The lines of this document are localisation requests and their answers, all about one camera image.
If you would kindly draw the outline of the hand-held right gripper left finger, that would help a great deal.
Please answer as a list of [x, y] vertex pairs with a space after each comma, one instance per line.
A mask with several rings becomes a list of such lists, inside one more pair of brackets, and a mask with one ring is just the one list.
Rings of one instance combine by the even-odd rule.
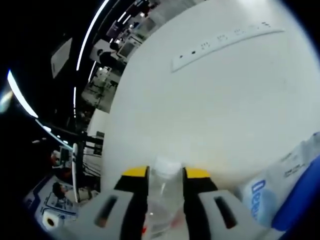
[[148, 166], [122, 173], [115, 187], [80, 208], [62, 227], [64, 240], [140, 240], [147, 211]]

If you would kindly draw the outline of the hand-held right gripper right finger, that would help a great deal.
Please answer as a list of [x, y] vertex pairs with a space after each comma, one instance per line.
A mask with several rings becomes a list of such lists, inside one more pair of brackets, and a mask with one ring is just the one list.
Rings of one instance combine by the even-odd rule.
[[191, 240], [265, 240], [268, 230], [228, 190], [219, 190], [210, 174], [183, 168], [184, 214]]

